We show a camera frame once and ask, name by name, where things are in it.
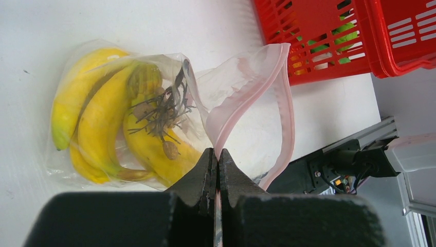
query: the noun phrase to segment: white table surface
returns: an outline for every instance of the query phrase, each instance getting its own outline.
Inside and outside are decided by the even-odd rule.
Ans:
[[[0,16],[1,246],[20,246],[42,206],[77,189],[44,169],[51,101],[75,47],[105,39],[145,55],[182,52],[200,71],[262,45],[251,0],[0,0]],[[295,86],[292,94],[293,159],[380,121],[370,75]]]

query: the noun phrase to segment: wire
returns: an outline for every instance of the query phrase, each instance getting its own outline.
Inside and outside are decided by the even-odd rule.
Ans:
[[[324,177],[324,173],[321,172],[321,178],[322,180],[324,180],[324,182],[326,184],[328,184],[330,187],[332,187],[336,192],[338,192],[339,194],[346,194],[346,191],[341,190],[340,188],[336,187],[336,185],[330,183],[325,177]]]
[[[357,189],[360,188],[364,183],[366,183],[366,181],[369,179],[369,177],[366,177],[362,180],[362,182],[360,182],[356,188],[353,188],[353,190],[351,190],[351,194],[357,194]]]
[[[365,176],[365,174],[371,169],[372,165],[369,163],[368,166],[364,167],[364,170],[357,175],[356,180],[354,181],[353,187],[354,189],[350,192],[353,195],[357,195],[357,189],[364,183],[368,178],[365,178],[362,183],[359,184],[360,180]]]

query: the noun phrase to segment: clear plastic bag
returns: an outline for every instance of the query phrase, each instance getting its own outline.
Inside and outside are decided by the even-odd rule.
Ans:
[[[266,188],[293,150],[288,50],[288,44],[277,44],[237,55],[197,84],[182,54],[141,56],[105,41],[81,46],[67,62],[53,101],[49,173],[82,187],[135,182],[165,189],[212,146],[218,158],[226,147],[241,167],[256,168],[245,165],[247,150],[230,133],[242,125],[250,135],[259,126],[243,119],[256,114],[256,105],[270,104],[274,116],[263,124],[276,125],[271,138],[280,152],[266,154],[261,164],[262,171],[272,168],[261,181]],[[271,138],[249,151],[259,154]]]
[[[196,84],[189,84],[195,78],[188,74],[215,155],[219,158],[227,148],[236,165],[263,189],[286,168],[294,150],[289,48],[271,44],[236,55]]]

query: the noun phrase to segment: green vegetable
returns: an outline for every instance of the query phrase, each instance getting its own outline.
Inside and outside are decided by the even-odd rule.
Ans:
[[[338,34],[338,33],[345,32],[345,31],[347,31],[348,29],[351,29],[351,28],[353,28],[353,27],[355,27],[355,25],[354,25],[353,23],[351,23],[351,22],[348,22],[348,23],[346,23],[345,25],[342,25],[342,26],[336,28],[336,29],[332,32],[332,34],[333,34],[333,35],[336,35],[336,34]],[[355,39],[355,38],[357,38],[357,31],[352,32],[352,33],[350,33],[350,34],[347,34],[347,35],[345,35],[345,36],[343,36],[343,37],[340,37],[340,38],[335,39],[335,45],[342,44],[342,43],[344,43],[344,42],[346,42],[346,41],[350,41],[350,40]],[[337,51],[341,52],[341,51],[347,50],[347,49],[349,49],[351,46],[353,46],[353,45],[347,45],[347,46],[345,46],[345,47],[339,48]]]
[[[349,58],[341,58],[339,59],[339,64],[350,63],[351,60]]]
[[[313,40],[309,40],[307,43],[308,43],[309,45],[314,45],[314,44],[316,44],[316,42],[313,41]],[[315,52],[317,52],[317,51],[324,50],[324,49],[327,49],[327,48],[328,48],[328,46],[326,46],[326,45],[320,45],[320,46],[318,46],[318,47],[315,47],[315,48],[311,49],[311,53],[315,53]]]

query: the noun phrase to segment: black cable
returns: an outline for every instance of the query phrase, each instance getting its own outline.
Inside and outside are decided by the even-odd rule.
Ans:
[[[340,188],[336,187],[336,185],[330,183],[330,182],[329,182],[329,181],[324,177],[323,172],[321,172],[321,176],[320,176],[320,177],[322,178],[322,180],[324,180],[324,182],[325,182],[326,184],[328,184],[330,187],[332,187],[332,188],[333,188],[336,192],[338,192],[339,194],[346,194],[346,193],[347,193],[346,191],[343,191],[343,190],[341,190]]]
[[[365,176],[365,174],[369,171],[369,169],[371,169],[372,165],[371,165],[371,163],[369,163],[369,164],[370,165],[368,165],[367,167],[364,167],[364,170],[357,175],[356,180],[354,181],[354,184],[353,184],[354,191],[356,191],[356,192],[353,193],[353,195],[357,195],[357,187],[359,186],[360,180]]]

